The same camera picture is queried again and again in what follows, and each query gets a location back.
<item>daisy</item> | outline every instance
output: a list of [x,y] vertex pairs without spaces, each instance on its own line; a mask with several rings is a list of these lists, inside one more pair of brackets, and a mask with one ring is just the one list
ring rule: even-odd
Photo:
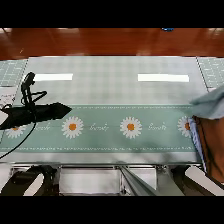
[[82,134],[83,130],[83,121],[78,117],[69,117],[66,119],[64,124],[62,125],[62,131],[64,131],[63,135],[66,135],[66,138],[70,137],[75,138]]
[[177,127],[178,130],[182,132],[182,135],[191,138],[190,125],[186,116],[179,119]]
[[20,127],[15,127],[15,128],[11,128],[11,129],[7,129],[6,130],[6,135],[8,135],[8,138],[17,138],[20,135],[23,134],[23,131],[26,130],[26,126],[20,126]]
[[142,125],[138,119],[134,117],[126,117],[123,119],[120,125],[120,131],[123,132],[123,135],[126,135],[126,138],[135,138],[141,134],[140,130],[142,130]]

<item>white rectangle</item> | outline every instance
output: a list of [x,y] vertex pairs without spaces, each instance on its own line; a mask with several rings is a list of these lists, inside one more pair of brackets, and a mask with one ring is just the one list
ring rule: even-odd
[[34,81],[66,81],[72,80],[72,73],[47,73],[47,74],[36,74]]
[[138,74],[139,82],[189,82],[188,75]]

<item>blue cloth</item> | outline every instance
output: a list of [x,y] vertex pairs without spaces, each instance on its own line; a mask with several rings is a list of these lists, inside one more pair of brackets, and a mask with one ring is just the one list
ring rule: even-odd
[[194,142],[194,145],[198,151],[198,154],[201,158],[201,161],[202,161],[202,165],[204,167],[204,171],[206,171],[206,166],[205,166],[205,161],[204,161],[204,156],[203,156],[203,153],[202,153],[202,147],[201,147],[201,142],[200,142],[200,137],[199,137],[199,134],[198,134],[198,131],[197,131],[197,125],[194,121],[194,119],[192,118],[188,118],[188,123],[190,125],[190,130],[191,130],[191,134],[192,134],[192,139],[193,139],[193,142]]
[[207,119],[224,117],[224,85],[190,102],[193,115]]

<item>table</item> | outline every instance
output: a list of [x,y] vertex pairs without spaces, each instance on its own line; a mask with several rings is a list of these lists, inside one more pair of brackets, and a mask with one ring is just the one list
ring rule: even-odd
[[[38,124],[21,148],[4,161],[82,164],[200,161],[190,139],[182,138],[187,134],[177,128],[178,122],[192,115],[189,101],[207,92],[195,57],[40,57],[29,58],[24,75],[31,71],[36,74],[73,73],[70,81],[38,81],[32,86],[32,92],[48,92],[38,104],[61,102],[73,110],[63,120]],[[139,73],[188,75],[190,81],[138,82]],[[17,92],[14,105],[21,105],[20,99],[21,93]],[[66,124],[77,116],[79,124],[83,125],[82,134],[68,141],[71,135],[65,133],[63,139],[63,122]],[[142,125],[141,134],[134,141],[120,131],[120,125],[129,116],[130,119],[139,118]],[[0,150],[17,145],[31,127],[28,125],[22,130],[24,135],[13,139],[5,132]],[[110,128],[109,134],[105,134],[107,128]]]

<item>gray cloth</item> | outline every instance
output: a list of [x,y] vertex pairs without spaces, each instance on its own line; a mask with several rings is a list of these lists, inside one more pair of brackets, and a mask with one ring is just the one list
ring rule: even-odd
[[190,102],[193,115],[207,119],[224,117],[224,85]]

